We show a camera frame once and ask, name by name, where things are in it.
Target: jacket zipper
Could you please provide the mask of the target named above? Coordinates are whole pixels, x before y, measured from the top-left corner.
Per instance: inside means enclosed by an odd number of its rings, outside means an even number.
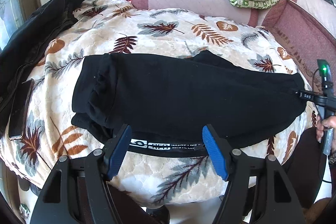
[[[67,20],[68,20],[68,19],[64,20],[64,21],[61,23],[61,25],[59,25],[58,27],[54,28],[53,31],[51,32],[51,34],[52,34],[56,29],[60,28],[60,27],[61,27]],[[39,47],[38,47],[38,49],[37,49],[37,53],[36,53],[35,59],[34,59],[33,61],[31,61],[31,62],[29,62],[29,63],[25,63],[25,64],[21,65],[21,66],[17,69],[17,71],[19,71],[20,69],[21,69],[21,71],[20,71],[18,74],[15,75],[15,77],[14,77],[14,81],[15,81],[15,82],[16,82],[16,79],[20,79],[20,77],[21,77],[21,75],[22,75],[22,73],[23,73],[23,71],[24,71],[24,69],[25,69],[26,67],[28,67],[29,65],[32,65],[32,64],[34,64],[34,63],[36,63],[36,62],[38,61],[38,54],[39,54],[39,51],[40,51],[42,45],[44,45],[45,42],[43,42],[43,43],[41,43],[41,45],[39,45]],[[15,91],[16,91],[17,86],[18,86],[18,83],[15,83],[15,87],[14,87],[12,93],[9,95],[9,97],[4,101],[4,103],[3,103],[2,106],[0,107],[0,112],[6,107],[6,105],[8,104],[8,102],[11,100],[12,96],[14,95],[14,93],[15,93]]]

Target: leaf print blanket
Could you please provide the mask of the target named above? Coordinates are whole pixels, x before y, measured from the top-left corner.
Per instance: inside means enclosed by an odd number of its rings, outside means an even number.
[[[35,86],[24,138],[10,141],[5,134],[0,139],[0,156],[6,165],[40,188],[61,155],[84,157],[103,146],[86,130],[71,125],[73,90],[85,56],[123,52],[188,58],[209,50],[245,69],[300,73],[263,27],[252,28],[223,17],[200,17],[183,9],[136,10],[125,0],[86,0],[74,15],[78,23],[50,42],[28,77],[35,80]],[[261,158],[272,154],[284,163],[302,132],[316,123],[315,113],[308,103],[286,130],[243,148],[244,152]],[[133,152],[127,152],[110,183],[152,208],[211,199],[223,195],[227,186],[208,156],[177,159]]]

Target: blue clamp pad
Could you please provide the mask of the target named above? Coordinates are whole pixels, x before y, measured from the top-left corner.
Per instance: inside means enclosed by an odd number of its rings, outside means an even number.
[[[109,170],[106,174],[107,178],[110,180],[118,174],[121,164],[123,163],[128,146],[131,142],[132,128],[127,126],[122,135],[116,136],[115,138],[119,138],[119,141],[116,140],[118,143],[116,144],[115,149],[109,159]]]
[[[221,176],[223,180],[227,180],[229,174],[226,169],[224,156],[207,126],[203,127],[202,137],[217,175]]]

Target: person's hand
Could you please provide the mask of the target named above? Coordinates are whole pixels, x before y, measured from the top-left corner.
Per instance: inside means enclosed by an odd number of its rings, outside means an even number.
[[[326,128],[336,128],[336,116],[330,116],[328,119],[324,119],[321,122],[320,116],[317,116],[316,124],[316,139],[318,142],[321,142],[323,137],[323,129]],[[334,131],[334,138],[331,143],[331,153],[336,152],[336,130]]]

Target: finger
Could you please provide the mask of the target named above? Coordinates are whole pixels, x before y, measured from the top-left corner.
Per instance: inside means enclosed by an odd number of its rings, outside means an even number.
[[[335,153],[336,152],[336,140],[333,140],[333,142],[331,143],[331,153]]]
[[[316,136],[323,137],[324,132],[322,130],[316,130]]]
[[[322,141],[323,134],[324,132],[322,130],[316,130],[316,139],[318,142]]]
[[[328,119],[322,121],[322,125],[327,128],[336,128],[336,116],[331,116]]]
[[[323,130],[323,129],[324,129],[324,127],[323,127],[323,125],[321,124],[321,122],[317,122],[317,124],[316,124],[316,129],[317,129],[317,130]]]

